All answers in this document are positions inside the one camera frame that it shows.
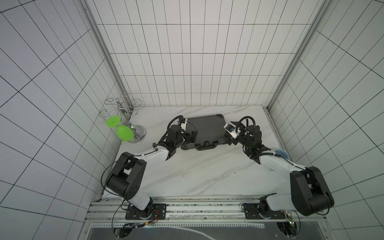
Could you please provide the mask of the dark grey poker set case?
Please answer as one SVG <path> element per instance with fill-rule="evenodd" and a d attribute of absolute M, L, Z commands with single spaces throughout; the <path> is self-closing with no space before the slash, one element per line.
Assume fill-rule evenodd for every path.
<path fill-rule="evenodd" d="M 185 140 L 181 145 L 182 150 L 196 149 L 198 151 L 214 149 L 218 145 L 225 145 L 226 120 L 222 114 L 188 118 L 186 132 L 197 132 L 192 143 Z"/>

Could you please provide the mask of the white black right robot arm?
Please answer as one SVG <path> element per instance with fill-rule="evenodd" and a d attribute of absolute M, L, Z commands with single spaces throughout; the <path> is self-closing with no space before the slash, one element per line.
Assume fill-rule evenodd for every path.
<path fill-rule="evenodd" d="M 267 219 L 271 213 L 279 211 L 296 211 L 303 216 L 325 216 L 335 205 L 320 169 L 298 165 L 290 160 L 285 151 L 272 151 L 264 146 L 262 132 L 255 123 L 231 122 L 224 129 L 228 145 L 241 144 L 249 159 L 278 173 L 289 183 L 287 190 L 260 198 L 257 211 L 262 218 Z"/>

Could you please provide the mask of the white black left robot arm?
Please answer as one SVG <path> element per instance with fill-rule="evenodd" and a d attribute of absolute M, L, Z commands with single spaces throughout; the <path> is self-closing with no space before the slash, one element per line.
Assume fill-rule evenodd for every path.
<path fill-rule="evenodd" d="M 123 153 L 105 180 L 105 186 L 140 211 L 152 204 L 152 199 L 140 190 L 146 167 L 169 160 L 183 143 L 194 143 L 198 131 L 191 124 L 177 124 L 167 128 L 153 149 L 141 154 Z"/>

